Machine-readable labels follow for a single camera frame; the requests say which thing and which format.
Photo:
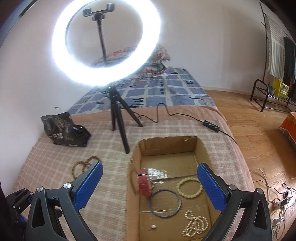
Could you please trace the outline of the dark blue bangle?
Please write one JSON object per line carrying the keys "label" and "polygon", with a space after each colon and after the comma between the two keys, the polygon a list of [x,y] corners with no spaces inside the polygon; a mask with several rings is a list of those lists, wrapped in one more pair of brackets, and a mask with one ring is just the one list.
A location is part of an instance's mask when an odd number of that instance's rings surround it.
{"label": "dark blue bangle", "polygon": [[182,207],[182,200],[177,192],[160,189],[152,193],[149,198],[149,211],[159,218],[175,216]]}

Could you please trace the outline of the white power strip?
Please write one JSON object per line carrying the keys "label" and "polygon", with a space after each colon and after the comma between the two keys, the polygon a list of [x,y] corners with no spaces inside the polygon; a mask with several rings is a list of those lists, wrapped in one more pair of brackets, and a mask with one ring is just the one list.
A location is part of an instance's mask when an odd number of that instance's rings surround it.
{"label": "white power strip", "polygon": [[274,211],[270,214],[271,217],[271,228],[273,232],[280,229],[280,225],[285,225],[285,213],[288,208],[288,204],[291,200],[290,196],[285,196],[283,199],[277,198],[274,202]]}

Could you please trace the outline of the cardboard box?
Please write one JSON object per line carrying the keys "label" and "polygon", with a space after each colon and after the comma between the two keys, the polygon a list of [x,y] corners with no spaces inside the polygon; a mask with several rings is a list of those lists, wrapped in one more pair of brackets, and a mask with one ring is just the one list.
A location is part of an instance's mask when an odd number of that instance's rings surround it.
{"label": "cardboard box", "polygon": [[[128,170],[127,240],[202,240],[220,212],[216,210],[200,182],[197,166],[213,165],[203,142],[196,136],[148,138],[137,143]],[[147,168],[154,183],[152,193],[169,189],[182,200],[173,217],[159,218],[149,211],[149,198],[135,194],[130,172]]]}

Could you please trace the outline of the black snack bag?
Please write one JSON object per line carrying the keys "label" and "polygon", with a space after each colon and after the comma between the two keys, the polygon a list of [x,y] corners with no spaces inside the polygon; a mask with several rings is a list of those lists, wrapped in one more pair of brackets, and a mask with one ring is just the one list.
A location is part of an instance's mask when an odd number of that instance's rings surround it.
{"label": "black snack bag", "polygon": [[41,116],[45,134],[55,145],[86,147],[91,133],[81,125],[74,124],[68,112]]}

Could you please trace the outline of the orange cloth covered furniture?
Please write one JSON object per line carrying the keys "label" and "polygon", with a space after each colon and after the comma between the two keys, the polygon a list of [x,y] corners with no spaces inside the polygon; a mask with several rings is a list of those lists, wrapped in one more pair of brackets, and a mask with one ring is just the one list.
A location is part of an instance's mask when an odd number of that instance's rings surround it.
{"label": "orange cloth covered furniture", "polygon": [[296,138],[296,113],[289,113],[280,129],[288,133],[288,135],[295,141]]}

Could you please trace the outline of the pink plaid blanket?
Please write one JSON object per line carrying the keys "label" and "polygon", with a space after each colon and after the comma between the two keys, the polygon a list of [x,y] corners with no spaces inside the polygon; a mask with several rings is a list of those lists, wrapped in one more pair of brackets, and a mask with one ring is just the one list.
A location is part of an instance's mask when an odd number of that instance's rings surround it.
{"label": "pink plaid blanket", "polygon": [[228,194],[253,191],[245,159],[222,114],[208,106],[139,108],[125,118],[130,152],[111,129],[110,112],[74,122],[86,147],[42,135],[14,189],[34,193],[25,211],[29,240],[230,240],[243,213]]}

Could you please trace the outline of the black clothes rack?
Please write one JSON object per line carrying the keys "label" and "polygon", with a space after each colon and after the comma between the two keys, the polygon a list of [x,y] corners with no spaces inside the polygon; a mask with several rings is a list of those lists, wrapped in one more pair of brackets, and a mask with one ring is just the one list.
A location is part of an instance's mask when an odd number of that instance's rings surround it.
{"label": "black clothes rack", "polygon": [[[260,111],[264,111],[265,109],[272,109],[277,111],[283,111],[286,113],[292,112],[290,106],[295,106],[295,83],[288,85],[289,92],[286,100],[281,100],[274,96],[275,89],[273,88],[273,81],[274,78],[269,74],[267,71],[268,66],[268,47],[267,47],[267,32],[266,32],[266,23],[265,23],[265,15],[267,15],[263,8],[261,8],[262,15],[263,15],[263,22],[262,24],[265,27],[265,65],[264,65],[264,72],[262,79],[255,80],[253,84],[253,89],[251,93],[250,100],[255,101],[261,108]],[[283,36],[289,37],[286,32],[282,29]]]}

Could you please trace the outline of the black tripod stand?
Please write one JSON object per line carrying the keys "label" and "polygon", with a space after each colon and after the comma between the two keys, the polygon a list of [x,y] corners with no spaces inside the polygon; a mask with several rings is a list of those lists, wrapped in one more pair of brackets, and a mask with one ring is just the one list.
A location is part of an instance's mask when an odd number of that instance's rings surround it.
{"label": "black tripod stand", "polygon": [[143,127],[143,124],[140,122],[140,120],[135,116],[131,108],[128,106],[128,104],[121,98],[121,95],[115,88],[115,86],[108,87],[108,95],[111,102],[111,122],[112,122],[112,130],[114,131],[116,129],[116,123],[119,128],[120,136],[122,139],[122,143],[125,149],[125,153],[130,153],[130,147],[128,144],[126,131],[125,131],[125,125],[121,113],[121,106],[124,107],[124,109],[128,112],[128,114],[133,118],[133,120],[138,124],[138,126]]}

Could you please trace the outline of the yellow box on rack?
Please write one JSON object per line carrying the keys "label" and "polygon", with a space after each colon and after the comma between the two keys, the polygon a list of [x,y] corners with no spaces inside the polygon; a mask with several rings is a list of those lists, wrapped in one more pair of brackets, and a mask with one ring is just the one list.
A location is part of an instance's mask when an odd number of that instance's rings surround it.
{"label": "yellow box on rack", "polygon": [[289,92],[289,86],[284,84],[282,80],[279,80],[278,78],[274,78],[273,81],[273,88],[274,96],[281,99],[286,100]]}

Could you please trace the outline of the blue checked bed sheet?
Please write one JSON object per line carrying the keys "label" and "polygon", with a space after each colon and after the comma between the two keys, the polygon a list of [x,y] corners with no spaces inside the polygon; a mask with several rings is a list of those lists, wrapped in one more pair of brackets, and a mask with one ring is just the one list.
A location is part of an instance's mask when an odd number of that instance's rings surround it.
{"label": "blue checked bed sheet", "polygon": [[[157,106],[198,105],[217,108],[213,99],[185,68],[169,68],[165,75],[121,80],[116,90],[130,108]],[[110,109],[110,100],[98,87],[91,89],[69,110],[69,114],[98,113]]]}

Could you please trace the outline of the folded floral quilt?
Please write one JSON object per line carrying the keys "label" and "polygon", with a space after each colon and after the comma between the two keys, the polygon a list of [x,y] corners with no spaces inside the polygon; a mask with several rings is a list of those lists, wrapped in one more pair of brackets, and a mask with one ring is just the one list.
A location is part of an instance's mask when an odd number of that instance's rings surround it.
{"label": "folded floral quilt", "polygon": [[[136,49],[136,46],[127,47],[107,54],[107,64],[110,66],[121,63],[127,59]],[[156,77],[165,74],[168,69],[166,62],[170,61],[168,51],[162,45],[157,45],[149,57],[149,59],[134,73],[124,79],[141,79],[148,77]]]}

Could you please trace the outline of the dark hanging clothes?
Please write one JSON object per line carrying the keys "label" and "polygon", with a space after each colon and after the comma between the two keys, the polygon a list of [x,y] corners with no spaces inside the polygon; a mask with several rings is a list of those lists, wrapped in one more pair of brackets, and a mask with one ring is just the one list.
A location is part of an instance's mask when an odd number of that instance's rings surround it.
{"label": "dark hanging clothes", "polygon": [[283,82],[286,85],[295,83],[295,43],[284,37],[285,41],[285,67]]}

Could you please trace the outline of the striped hanging towel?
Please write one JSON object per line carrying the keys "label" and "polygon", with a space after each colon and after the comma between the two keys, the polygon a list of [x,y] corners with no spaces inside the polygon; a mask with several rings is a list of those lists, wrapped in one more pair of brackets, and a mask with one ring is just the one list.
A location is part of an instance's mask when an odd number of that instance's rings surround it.
{"label": "striped hanging towel", "polygon": [[265,15],[269,74],[283,80],[285,67],[285,40],[281,27],[268,15]]}

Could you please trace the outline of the black phone holder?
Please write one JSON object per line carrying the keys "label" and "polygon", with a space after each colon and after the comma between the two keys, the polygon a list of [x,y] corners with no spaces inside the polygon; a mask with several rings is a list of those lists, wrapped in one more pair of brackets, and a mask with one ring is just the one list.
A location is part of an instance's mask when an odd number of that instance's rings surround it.
{"label": "black phone holder", "polygon": [[84,9],[83,10],[83,16],[84,17],[92,17],[92,21],[97,23],[98,32],[99,32],[99,39],[102,49],[102,55],[103,55],[103,61],[104,64],[107,65],[107,57],[106,57],[106,48],[105,43],[103,39],[103,33],[102,33],[102,20],[105,19],[106,13],[111,13],[115,9],[114,3],[108,3],[106,5],[106,9],[100,10],[100,11],[92,11],[91,9]]}

